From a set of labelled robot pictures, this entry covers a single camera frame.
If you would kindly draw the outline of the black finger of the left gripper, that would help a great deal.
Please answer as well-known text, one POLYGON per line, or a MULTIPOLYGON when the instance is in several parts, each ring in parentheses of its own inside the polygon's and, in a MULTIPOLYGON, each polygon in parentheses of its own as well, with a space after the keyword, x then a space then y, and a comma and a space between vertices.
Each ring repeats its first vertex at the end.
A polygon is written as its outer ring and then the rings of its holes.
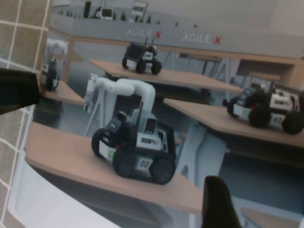
POLYGON ((0 69, 0 113, 6 114, 38 104, 39 86, 35 73, 0 69))

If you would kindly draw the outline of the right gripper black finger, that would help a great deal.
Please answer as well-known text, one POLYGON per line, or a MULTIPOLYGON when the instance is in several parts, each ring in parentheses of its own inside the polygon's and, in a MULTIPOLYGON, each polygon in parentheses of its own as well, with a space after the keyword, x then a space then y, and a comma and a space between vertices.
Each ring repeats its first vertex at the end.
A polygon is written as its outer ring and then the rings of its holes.
POLYGON ((225 182, 207 176, 204 182, 202 228, 240 228, 238 216, 225 182))

